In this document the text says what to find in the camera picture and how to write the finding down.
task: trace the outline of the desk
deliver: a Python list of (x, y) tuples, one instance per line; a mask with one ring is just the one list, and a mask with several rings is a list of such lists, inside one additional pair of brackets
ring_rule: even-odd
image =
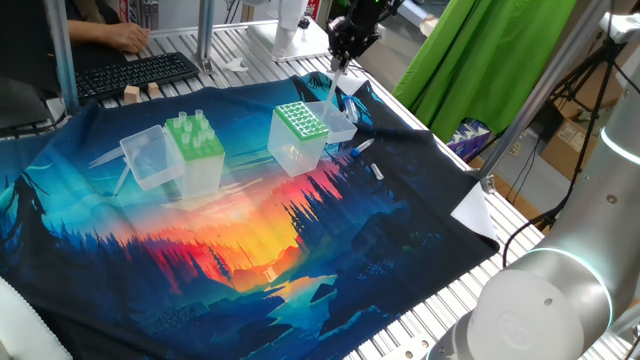
[[(162, 85), (161, 92), (163, 96), (173, 97), (188, 94), (205, 86), (226, 88), (282, 80), (290, 76), (305, 75), (312, 71), (324, 71), (329, 68), (330, 58), (328, 56), (285, 63), (263, 60), (267, 59), (266, 54), (260, 53), (262, 50), (253, 39), (249, 38), (246, 28), (246, 24), (214, 27), (212, 59), (216, 65), (215, 73), (212, 75), (200, 74), (198, 77)], [(147, 57), (174, 51), (180, 51), (193, 59), (196, 52), (196, 34), (196, 28), (154, 32), (149, 39), (147, 47), (139, 55), (130, 55), (129, 59), (135, 60), (138, 56)], [(226, 62), (237, 57), (245, 59), (244, 65), (249, 68), (249, 71), (232, 73), (222, 70)], [(370, 80), (378, 96), (407, 124), (413, 128), (424, 128), (408, 110), (402, 107), (372, 77), (360, 70), (354, 70), (352, 75)], [(149, 100), (147, 93), (143, 92), (141, 97), (143, 101)], [(101, 105), (105, 108), (117, 107), (122, 104), (124, 104), (122, 97), (101, 101)], [(438, 146), (461, 169), (469, 169), (462, 160), (439, 140)], [(500, 195), (485, 195), (485, 198), (494, 221), (498, 236), (497, 240), (502, 247), (509, 234), (521, 226), (526, 219)], [(511, 245), (508, 260), (513, 262), (524, 255), (542, 237), (543, 235), (534, 227), (523, 231)], [(408, 343), (415, 341), (412, 341), (412, 339), (416, 337), (420, 340), (426, 340), (429, 346), (432, 346), (458, 318), (475, 307), (482, 286), (500, 270), (500, 264), (501, 258), (499, 254), (485, 261), (446, 288), (440, 290), (437, 294), (426, 299), (387, 329), (360, 345), (348, 355), (347, 359), (380, 359), (399, 346), (406, 346)], [(625, 355), (629, 347), (628, 343), (611, 333), (607, 333), (581, 359), (620, 359)]]

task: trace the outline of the person's hand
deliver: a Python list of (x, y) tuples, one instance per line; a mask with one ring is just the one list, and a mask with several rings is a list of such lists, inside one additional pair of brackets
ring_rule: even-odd
[(112, 48), (136, 54), (147, 45), (149, 29), (132, 23), (106, 25), (104, 43)]

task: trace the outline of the green pipette tip rack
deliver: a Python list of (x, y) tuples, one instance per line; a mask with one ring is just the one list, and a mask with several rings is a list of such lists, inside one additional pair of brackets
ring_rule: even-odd
[[(218, 139), (218, 135), (214, 133), (213, 139), (211, 136), (205, 136), (204, 140), (201, 140), (200, 132), (204, 131), (205, 134), (208, 130), (212, 130), (209, 122), (206, 122), (206, 127), (202, 126), (202, 119), (196, 119), (195, 116), (187, 116), (185, 121), (179, 122), (179, 126), (176, 127), (175, 119), (167, 119), (165, 124), (169, 133), (175, 140), (178, 149), (182, 154), (185, 161), (193, 161), (205, 159), (213, 156), (224, 155), (224, 147)], [(183, 134), (189, 134), (188, 142), (183, 142)]]
[(329, 128), (299, 101), (276, 107), (276, 114), (300, 141), (329, 134)]

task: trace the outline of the pipette tip box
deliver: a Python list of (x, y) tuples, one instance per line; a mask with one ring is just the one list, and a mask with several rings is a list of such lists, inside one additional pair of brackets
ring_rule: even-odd
[(273, 111), (267, 148), (291, 177), (318, 166), (329, 128), (302, 102)]
[(182, 198), (217, 192), (225, 151), (206, 117), (200, 113), (168, 119), (164, 128), (177, 161), (184, 167), (184, 174), (175, 179)]
[(127, 164), (142, 190), (150, 190), (180, 176), (182, 166), (156, 125), (120, 140)]

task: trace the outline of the keyboard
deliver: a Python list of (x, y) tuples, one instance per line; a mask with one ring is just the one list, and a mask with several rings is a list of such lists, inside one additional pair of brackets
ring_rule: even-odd
[(146, 89), (147, 84), (167, 83), (197, 75), (200, 70), (182, 53), (169, 53), (126, 64), (109, 65), (76, 73), (78, 99), (104, 99), (120, 95), (127, 85)]

